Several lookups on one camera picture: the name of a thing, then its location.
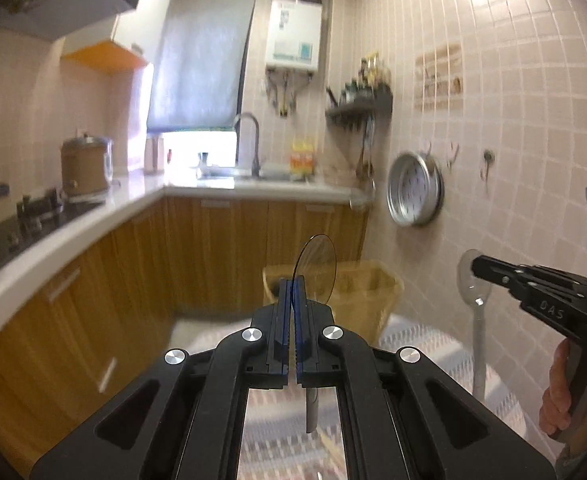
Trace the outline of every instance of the wall cabinet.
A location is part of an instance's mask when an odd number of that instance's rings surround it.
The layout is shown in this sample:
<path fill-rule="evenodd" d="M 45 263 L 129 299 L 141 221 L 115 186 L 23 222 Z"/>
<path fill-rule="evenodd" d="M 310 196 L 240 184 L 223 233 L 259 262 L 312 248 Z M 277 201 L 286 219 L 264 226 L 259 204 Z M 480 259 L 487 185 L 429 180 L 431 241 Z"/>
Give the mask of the wall cabinet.
<path fill-rule="evenodd" d="M 170 0 L 140 0 L 136 10 L 69 34 L 63 57 L 106 73 L 155 62 Z"/>

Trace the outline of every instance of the black gripper frame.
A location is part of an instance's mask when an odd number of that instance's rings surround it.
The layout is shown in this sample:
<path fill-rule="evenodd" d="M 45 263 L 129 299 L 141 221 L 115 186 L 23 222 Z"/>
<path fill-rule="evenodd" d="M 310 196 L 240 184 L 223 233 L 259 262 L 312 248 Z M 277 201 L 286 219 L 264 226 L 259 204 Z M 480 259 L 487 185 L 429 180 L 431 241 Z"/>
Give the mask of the black gripper frame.
<path fill-rule="evenodd" d="M 32 480 L 232 480 L 250 388 L 288 383 L 293 307 L 297 378 L 336 388 L 350 480 L 547 480 L 550 462 L 423 354 L 406 362 L 334 325 L 307 301 L 304 279 L 283 280 L 278 304 L 215 350 L 179 364 L 164 356 L 44 455 Z"/>
<path fill-rule="evenodd" d="M 567 381 L 571 393 L 572 424 L 579 426 L 587 413 L 587 278 L 541 266 L 513 265 L 489 256 L 471 264 L 477 278 L 509 290 L 520 308 L 570 340 Z M 552 437 L 563 442 L 563 432 Z"/>

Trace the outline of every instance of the wall hook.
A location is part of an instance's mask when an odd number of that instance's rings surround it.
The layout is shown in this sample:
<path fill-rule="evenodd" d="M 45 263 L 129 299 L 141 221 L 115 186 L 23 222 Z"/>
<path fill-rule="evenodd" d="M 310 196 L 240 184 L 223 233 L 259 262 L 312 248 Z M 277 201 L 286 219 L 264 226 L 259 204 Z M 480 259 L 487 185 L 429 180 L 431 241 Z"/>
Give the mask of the wall hook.
<path fill-rule="evenodd" d="M 486 186 L 489 186 L 489 170 L 496 161 L 496 154 L 491 150 L 484 150 L 482 158 L 484 160 L 485 166 L 482 170 L 480 170 L 480 179 L 485 183 Z"/>
<path fill-rule="evenodd" d="M 447 168 L 449 168 L 449 171 L 451 171 L 455 161 L 458 159 L 458 153 L 460 153 L 460 145 L 458 143 L 454 144 L 451 142 L 449 153 L 447 154 Z"/>
<path fill-rule="evenodd" d="M 426 146 L 427 146 L 427 148 L 422 151 L 426 154 L 426 156 L 429 156 L 429 155 L 431 155 L 431 147 L 432 147 L 431 140 L 426 140 L 423 142 L 423 147 L 426 147 Z"/>

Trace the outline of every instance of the water heater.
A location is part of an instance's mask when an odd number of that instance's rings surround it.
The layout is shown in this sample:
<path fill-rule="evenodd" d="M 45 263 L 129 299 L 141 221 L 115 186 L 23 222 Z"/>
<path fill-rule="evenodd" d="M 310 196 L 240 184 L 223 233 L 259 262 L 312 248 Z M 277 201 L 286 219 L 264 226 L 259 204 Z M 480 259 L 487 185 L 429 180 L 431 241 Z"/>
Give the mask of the water heater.
<path fill-rule="evenodd" d="M 266 42 L 266 67 L 317 72 L 322 5 L 274 0 Z"/>

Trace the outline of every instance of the wooden cabinet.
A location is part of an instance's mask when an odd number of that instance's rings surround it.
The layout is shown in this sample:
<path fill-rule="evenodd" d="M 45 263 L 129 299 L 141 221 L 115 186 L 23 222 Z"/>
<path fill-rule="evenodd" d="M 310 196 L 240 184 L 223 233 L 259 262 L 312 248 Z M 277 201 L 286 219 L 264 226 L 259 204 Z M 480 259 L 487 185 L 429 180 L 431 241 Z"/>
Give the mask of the wooden cabinet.
<path fill-rule="evenodd" d="M 106 73 L 153 63 L 170 0 L 140 0 L 136 10 L 69 34 L 63 57 Z"/>
<path fill-rule="evenodd" d="M 318 234 L 331 238 L 339 262 L 359 260 L 366 219 L 366 212 L 347 205 L 270 202 L 267 263 L 294 264 L 304 244 Z"/>
<path fill-rule="evenodd" d="M 166 245 L 177 302 L 213 314 L 261 306 L 268 204 L 169 198 L 167 208 Z"/>
<path fill-rule="evenodd" d="M 0 450 L 25 477 L 166 348 L 176 310 L 248 317 L 262 269 L 327 234 L 359 258 L 366 213 L 344 205 L 166 198 L 98 240 L 0 332 Z"/>
<path fill-rule="evenodd" d="M 161 355 L 172 327 L 164 204 L 99 240 L 0 332 L 0 450 L 36 460 Z"/>

